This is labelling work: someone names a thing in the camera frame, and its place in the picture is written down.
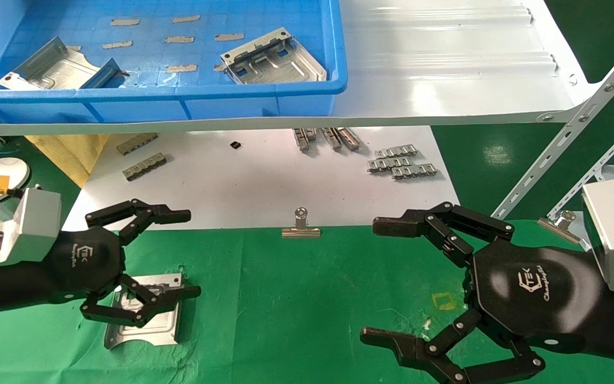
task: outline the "small metal part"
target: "small metal part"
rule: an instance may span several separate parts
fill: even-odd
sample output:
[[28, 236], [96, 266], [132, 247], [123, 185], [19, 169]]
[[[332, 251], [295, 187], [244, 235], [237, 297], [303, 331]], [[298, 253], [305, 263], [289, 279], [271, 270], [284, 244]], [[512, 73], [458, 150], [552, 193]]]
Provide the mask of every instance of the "small metal part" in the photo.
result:
[[400, 156], [416, 156], [418, 150], [413, 144], [407, 144], [405, 146], [397, 146], [392, 148], [385, 148], [384, 150], [373, 151], [373, 155], [376, 158], [390, 158]]
[[321, 237], [321, 229], [307, 227], [307, 209], [295, 210], [295, 228], [281, 229], [282, 238], [316, 238]]
[[348, 147], [350, 151], [356, 151], [359, 149], [361, 141], [349, 128], [338, 128], [338, 135], [341, 137], [343, 144]]
[[174, 24], [177, 24], [178, 22], [189, 22], [189, 21], [196, 21], [200, 19], [200, 15], [188, 15], [187, 17], [172, 17], [172, 22]]
[[134, 44], [134, 41], [111, 42], [109, 44], [103, 44], [103, 49], [124, 48], [126, 46], [132, 46], [132, 44]]
[[138, 150], [139, 148], [145, 146], [151, 141], [154, 141], [155, 139], [158, 139], [157, 133], [137, 134], [137, 136], [134, 136], [133, 138], [125, 141], [124, 143], [115, 147], [115, 149], [117, 149], [117, 151], [121, 153], [122, 156], [126, 156], [128, 153], [132, 153], [133, 151]]
[[309, 140], [307, 140], [307, 133], [305, 129], [294, 128], [293, 135], [295, 136], [295, 144], [300, 148], [300, 151], [309, 150]]
[[127, 181], [132, 181], [148, 172], [151, 172], [152, 170], [155, 170], [155, 168], [160, 167], [164, 163], [167, 163], [167, 158], [163, 155], [163, 153], [157, 153], [141, 163], [127, 168], [126, 170], [122, 171], [122, 174], [125, 175]]
[[368, 165], [368, 172], [377, 173], [389, 171], [395, 167], [409, 167], [413, 165], [408, 157], [395, 157], [395, 158], [379, 158], [378, 160], [369, 160], [366, 162]]
[[325, 81], [326, 70], [285, 28], [222, 53], [237, 84]]
[[334, 151], [337, 151], [342, 148], [343, 144], [341, 144], [341, 138], [338, 135], [338, 131], [335, 128], [322, 128], [321, 133], [324, 134], [324, 138], [331, 145]]
[[215, 41], [242, 41], [244, 38], [246, 38], [244, 34], [215, 35]]
[[189, 42], [193, 42], [194, 39], [195, 39], [194, 36], [170, 36], [170, 37], [165, 37], [165, 42], [189, 43]]
[[165, 69], [166, 73], [182, 73], [195, 72], [198, 69], [197, 64], [188, 64], [187, 66], [169, 66]]
[[570, 228], [570, 224], [575, 221], [577, 217], [575, 213], [572, 211], [561, 211], [556, 215], [553, 221], [546, 219], [545, 217], [539, 219], [537, 223], [542, 228], [548, 229], [553, 233], [561, 236], [565, 240], [569, 241], [572, 244], [579, 244], [581, 238], [571, 233], [568, 228]]
[[305, 135], [307, 136], [307, 140], [315, 141], [317, 139], [317, 129], [316, 128], [305, 128]]
[[[134, 279], [156, 295], [182, 287], [181, 273], [140, 276], [134, 277]], [[104, 347], [112, 349], [116, 345], [130, 340], [143, 340], [154, 346], [175, 345], [177, 343], [180, 305], [178, 303], [173, 311], [156, 315], [143, 328], [117, 324], [107, 325], [103, 340]], [[111, 306], [138, 311], [143, 307], [143, 304], [135, 298], [130, 298], [126, 290], [120, 290], [113, 294]]]
[[123, 26], [123, 25], [138, 25], [141, 20], [139, 19], [112, 19], [110, 25]]
[[437, 174], [436, 168], [433, 164], [421, 164], [421, 165], [407, 165], [405, 167], [392, 168], [392, 178], [400, 180], [403, 178], [421, 178], [432, 177]]
[[98, 68], [55, 37], [3, 76], [0, 85], [15, 91], [100, 88], [119, 71], [114, 59]]

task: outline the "white table surface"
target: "white table surface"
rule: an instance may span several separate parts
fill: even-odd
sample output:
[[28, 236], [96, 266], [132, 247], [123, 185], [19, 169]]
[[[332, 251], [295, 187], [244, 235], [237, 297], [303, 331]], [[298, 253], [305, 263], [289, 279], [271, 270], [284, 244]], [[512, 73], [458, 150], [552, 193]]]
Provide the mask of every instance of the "white table surface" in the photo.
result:
[[[129, 134], [111, 136], [63, 226], [86, 228], [89, 212], [137, 198], [148, 204], [190, 209], [188, 223], [150, 229], [290, 227], [294, 211], [309, 210], [310, 226], [370, 225], [376, 216], [400, 216], [440, 202], [458, 203], [429, 126], [353, 129], [362, 142], [355, 153], [336, 153], [319, 132], [307, 153], [292, 130], [208, 131], [161, 134], [153, 143], [120, 155]], [[232, 141], [242, 143], [234, 150]], [[433, 163], [435, 177], [392, 180], [366, 172], [373, 151], [412, 143], [415, 163]], [[161, 151], [168, 163], [127, 182], [122, 170]], [[108, 226], [119, 229], [127, 221]]]

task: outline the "green floor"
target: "green floor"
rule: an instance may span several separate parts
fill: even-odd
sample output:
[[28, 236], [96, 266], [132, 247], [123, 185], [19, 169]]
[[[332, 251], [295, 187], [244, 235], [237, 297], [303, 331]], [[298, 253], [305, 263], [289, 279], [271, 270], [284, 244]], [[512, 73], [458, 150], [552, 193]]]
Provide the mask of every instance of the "green floor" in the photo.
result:
[[[614, 64], [614, 2], [547, 3], [589, 80], [599, 81]], [[433, 133], [462, 204], [490, 214], [558, 129], [434, 126]], [[612, 142], [614, 100], [509, 218], [543, 216]], [[24, 139], [3, 150], [10, 148], [31, 165], [31, 183], [63, 194], [65, 218], [78, 188]], [[514, 243], [566, 246], [533, 221], [515, 224]], [[463, 310], [463, 273], [441, 253], [367, 227], [326, 228], [311, 241], [283, 241], [277, 229], [149, 231], [127, 249], [132, 275], [180, 267], [189, 284], [203, 287], [183, 307], [180, 345], [135, 342], [108, 352], [104, 325], [84, 321], [78, 303], [0, 313], [0, 382], [425, 383], [426, 374], [397, 367], [389, 351], [360, 343], [360, 328], [432, 336]], [[507, 357], [479, 332], [455, 349], [461, 364]], [[548, 368], [531, 382], [614, 382], [610, 360], [541, 354]]]

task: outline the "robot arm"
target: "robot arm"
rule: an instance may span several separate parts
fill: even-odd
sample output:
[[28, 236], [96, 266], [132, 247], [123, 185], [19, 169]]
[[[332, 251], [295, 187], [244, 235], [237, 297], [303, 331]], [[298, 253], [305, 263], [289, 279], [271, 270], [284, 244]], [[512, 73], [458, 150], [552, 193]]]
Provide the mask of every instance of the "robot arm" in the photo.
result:
[[[144, 326], [156, 314], [171, 311], [182, 299], [200, 295], [199, 286], [153, 294], [125, 271], [124, 246], [152, 224], [190, 220], [190, 211], [171, 211], [137, 199], [87, 214], [86, 231], [58, 231], [58, 194], [29, 189], [11, 221], [0, 223], [0, 311], [85, 299], [88, 320]], [[103, 228], [136, 216], [119, 234]], [[100, 306], [116, 287], [141, 301], [137, 312]]]

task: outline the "white shelf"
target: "white shelf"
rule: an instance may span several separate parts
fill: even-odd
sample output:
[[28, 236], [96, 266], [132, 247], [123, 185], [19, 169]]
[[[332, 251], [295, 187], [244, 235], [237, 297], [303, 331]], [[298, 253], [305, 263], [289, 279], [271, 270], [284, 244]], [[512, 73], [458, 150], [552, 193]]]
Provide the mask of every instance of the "white shelf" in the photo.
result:
[[0, 124], [0, 134], [567, 122], [595, 92], [544, 0], [341, 0], [348, 89], [329, 117]]

